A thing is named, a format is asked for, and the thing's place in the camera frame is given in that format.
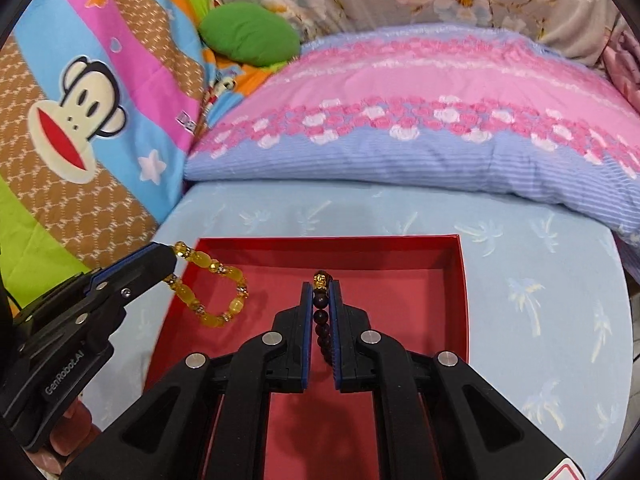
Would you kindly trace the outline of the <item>person's hand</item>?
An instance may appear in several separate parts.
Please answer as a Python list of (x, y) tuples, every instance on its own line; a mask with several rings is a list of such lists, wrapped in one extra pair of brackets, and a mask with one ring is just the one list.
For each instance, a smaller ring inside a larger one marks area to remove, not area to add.
[(88, 448), (100, 433), (88, 408), (76, 399), (54, 425), (49, 448), (40, 448), (27, 456), (40, 470), (48, 474), (62, 474), (63, 469)]

